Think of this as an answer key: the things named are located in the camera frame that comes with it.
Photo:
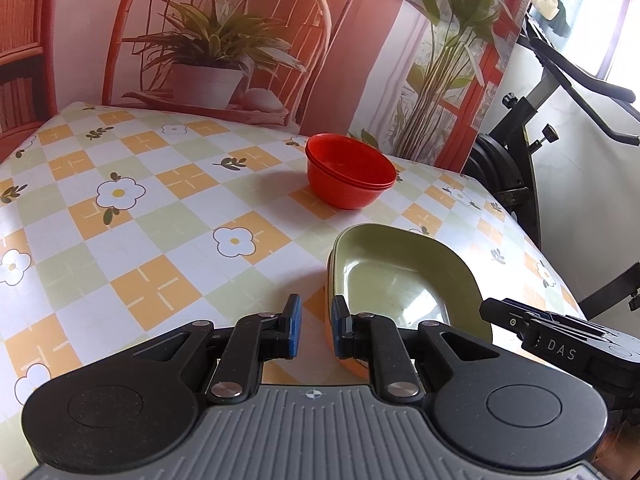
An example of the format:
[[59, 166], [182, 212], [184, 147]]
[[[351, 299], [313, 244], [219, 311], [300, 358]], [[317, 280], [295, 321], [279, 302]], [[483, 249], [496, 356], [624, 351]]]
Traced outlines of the green square plate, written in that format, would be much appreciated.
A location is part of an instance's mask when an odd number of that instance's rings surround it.
[[329, 253], [328, 266], [326, 267], [326, 323], [330, 322], [331, 304], [335, 294], [344, 295], [344, 279], [348, 272], [347, 266], [342, 260], [335, 257], [335, 252]]
[[342, 296], [352, 312], [385, 315], [400, 328], [435, 320], [491, 341], [471, 270], [438, 240], [366, 223], [341, 232], [332, 250], [348, 269]]

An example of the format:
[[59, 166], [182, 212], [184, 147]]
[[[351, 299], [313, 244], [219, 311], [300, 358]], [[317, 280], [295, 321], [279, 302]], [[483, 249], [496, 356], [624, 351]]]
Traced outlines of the printed room backdrop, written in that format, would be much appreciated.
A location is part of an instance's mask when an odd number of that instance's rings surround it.
[[530, 0], [1, 0], [1, 151], [63, 107], [313, 136], [463, 167]]

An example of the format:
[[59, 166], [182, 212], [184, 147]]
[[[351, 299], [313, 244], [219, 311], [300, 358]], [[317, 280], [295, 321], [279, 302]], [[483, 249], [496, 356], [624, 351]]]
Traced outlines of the checkered floral tablecloth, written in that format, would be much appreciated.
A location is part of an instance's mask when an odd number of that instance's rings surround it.
[[331, 208], [306, 177], [305, 139], [156, 110], [76, 102], [1, 165], [1, 474], [35, 461], [21, 428], [35, 388], [194, 320], [218, 326], [303, 300], [293, 361], [270, 382], [351, 384], [326, 338], [337, 235], [381, 223], [454, 250], [486, 297], [576, 314], [577, 302], [476, 181], [398, 160], [394, 186]]

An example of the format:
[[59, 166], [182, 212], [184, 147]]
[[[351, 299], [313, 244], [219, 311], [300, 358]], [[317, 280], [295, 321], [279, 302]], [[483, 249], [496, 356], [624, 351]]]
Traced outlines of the red bowl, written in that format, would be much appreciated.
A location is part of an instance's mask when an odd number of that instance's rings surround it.
[[346, 181], [371, 188], [390, 188], [396, 168], [381, 152], [359, 140], [336, 133], [318, 133], [306, 145], [307, 157]]
[[396, 181], [395, 166], [376, 151], [347, 151], [344, 148], [337, 152], [308, 152], [307, 158], [346, 181], [371, 186], [383, 186]]
[[311, 159], [307, 160], [307, 178], [314, 194], [328, 205], [345, 210], [356, 210], [369, 206], [394, 185], [394, 181], [383, 186], [346, 181], [337, 177], [336, 174], [322, 169]]

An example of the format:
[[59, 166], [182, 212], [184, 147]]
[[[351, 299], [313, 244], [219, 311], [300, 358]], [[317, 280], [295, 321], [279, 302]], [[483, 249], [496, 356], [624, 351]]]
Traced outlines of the red bowl front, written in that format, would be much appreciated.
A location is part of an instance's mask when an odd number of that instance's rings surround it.
[[307, 158], [346, 181], [371, 186], [383, 186], [396, 181], [395, 166], [376, 151], [347, 151], [344, 148], [337, 152], [308, 152]]

